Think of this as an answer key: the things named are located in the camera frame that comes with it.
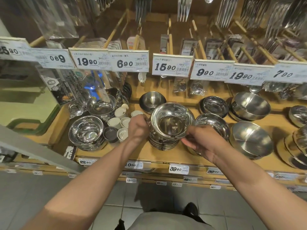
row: person's left hand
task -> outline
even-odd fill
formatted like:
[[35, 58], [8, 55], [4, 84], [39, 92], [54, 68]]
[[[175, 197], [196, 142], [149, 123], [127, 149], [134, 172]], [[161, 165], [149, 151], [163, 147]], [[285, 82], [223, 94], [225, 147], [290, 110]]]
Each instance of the person's left hand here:
[[141, 142], [149, 136], [149, 121], [146, 115], [137, 115], [131, 118], [128, 127], [128, 138]]

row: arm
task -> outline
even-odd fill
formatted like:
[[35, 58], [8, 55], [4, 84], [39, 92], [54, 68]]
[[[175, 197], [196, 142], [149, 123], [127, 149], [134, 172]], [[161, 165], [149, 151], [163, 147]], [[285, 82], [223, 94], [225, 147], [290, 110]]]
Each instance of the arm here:
[[130, 155], [148, 134], [144, 115], [131, 118], [128, 138], [69, 182], [23, 229], [88, 230]]
[[212, 127], [189, 127], [182, 139], [215, 164], [270, 230], [305, 229], [307, 203], [236, 151]]

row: person's right hand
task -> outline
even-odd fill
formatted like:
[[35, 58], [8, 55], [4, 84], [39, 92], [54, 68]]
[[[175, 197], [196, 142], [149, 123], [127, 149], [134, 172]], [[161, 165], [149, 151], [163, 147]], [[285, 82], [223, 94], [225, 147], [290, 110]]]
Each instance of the person's right hand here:
[[215, 156], [219, 150], [226, 150], [227, 141], [209, 125], [188, 126], [187, 136], [181, 139], [182, 143], [202, 154], [211, 163], [215, 164]]

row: hand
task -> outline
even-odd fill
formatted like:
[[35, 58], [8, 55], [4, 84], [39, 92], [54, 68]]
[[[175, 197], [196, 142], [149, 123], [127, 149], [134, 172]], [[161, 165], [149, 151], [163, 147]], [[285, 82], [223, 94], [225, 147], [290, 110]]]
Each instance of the hand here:
[[181, 140], [182, 143], [201, 153], [213, 164], [215, 164], [215, 156], [218, 152], [229, 146], [227, 141], [209, 125], [189, 126], [187, 134]]
[[131, 118], [128, 126], [128, 137], [140, 143], [149, 136], [149, 121], [146, 115]]

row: white ceramic cup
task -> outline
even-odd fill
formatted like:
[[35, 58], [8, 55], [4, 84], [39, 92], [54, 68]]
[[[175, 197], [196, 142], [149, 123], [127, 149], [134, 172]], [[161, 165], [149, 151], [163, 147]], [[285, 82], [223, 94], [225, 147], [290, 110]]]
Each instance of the white ceramic cup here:
[[122, 118], [120, 120], [120, 125], [122, 126], [122, 128], [128, 128], [130, 120], [131, 119], [129, 117]]
[[140, 110], [135, 110], [131, 113], [131, 117], [137, 116], [137, 115], [143, 115], [144, 113]]
[[121, 129], [120, 118], [112, 118], [108, 121], [109, 127], [115, 127], [116, 129]]
[[115, 117], [120, 118], [120, 119], [128, 117], [126, 108], [121, 108], [121, 107], [117, 108], [114, 114], [115, 114]]
[[117, 131], [117, 138], [120, 142], [123, 142], [128, 137], [128, 129], [121, 128]]

